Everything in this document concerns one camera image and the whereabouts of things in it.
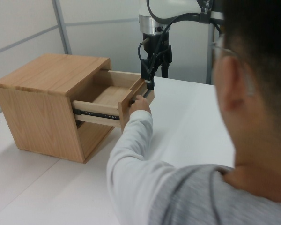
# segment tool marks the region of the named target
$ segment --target white sleeve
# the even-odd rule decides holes
[[[151,204],[162,185],[176,168],[146,160],[152,134],[150,113],[135,111],[110,154],[107,164],[107,188],[113,208],[122,225],[145,225]]]

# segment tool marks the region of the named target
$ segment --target ear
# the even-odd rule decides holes
[[[244,101],[246,89],[242,66],[233,56],[222,59],[221,110],[236,110]]]

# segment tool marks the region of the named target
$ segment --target wooden panel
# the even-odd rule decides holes
[[[111,106],[117,106],[118,102],[125,98],[129,92],[128,88],[104,85],[94,85],[92,90],[92,94],[96,96],[92,102]]]
[[[97,124],[103,124],[113,127],[121,127],[119,120],[106,119],[97,116],[75,115],[75,119],[79,121],[89,122],[89,123],[97,123]]]
[[[71,102],[75,100],[82,102],[91,102],[91,96],[93,95],[93,86],[93,79],[85,79],[85,81],[79,85],[79,88],[77,88],[76,92],[68,95]]]
[[[150,94],[146,97],[146,100],[148,101],[149,104],[154,100],[155,98],[155,93],[154,91],[150,92]]]
[[[100,70],[94,75],[94,82],[110,86],[131,88],[140,77],[141,75],[137,73]]]
[[[131,90],[129,95],[127,95],[127,97],[123,99],[123,101],[118,102],[118,112],[120,114],[120,125],[122,132],[124,131],[124,128],[129,121],[129,106],[132,98],[133,91]]]
[[[67,97],[0,89],[0,106],[18,148],[84,161]]]
[[[108,67],[108,58],[45,54],[1,78],[0,87],[70,96],[93,74]]]
[[[72,107],[75,109],[80,109],[84,111],[89,111],[93,113],[103,113],[108,115],[119,116],[118,108],[116,106],[102,105],[90,102],[74,101],[72,102]]]
[[[139,79],[131,86],[131,90],[135,92],[140,86],[145,84],[145,80],[141,79],[141,76]]]
[[[97,153],[100,143],[114,127],[94,123],[83,123],[78,129],[84,157],[89,160]]]

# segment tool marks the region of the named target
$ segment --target neck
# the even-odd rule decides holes
[[[281,141],[259,130],[234,140],[235,170],[224,180],[237,189],[281,203]]]

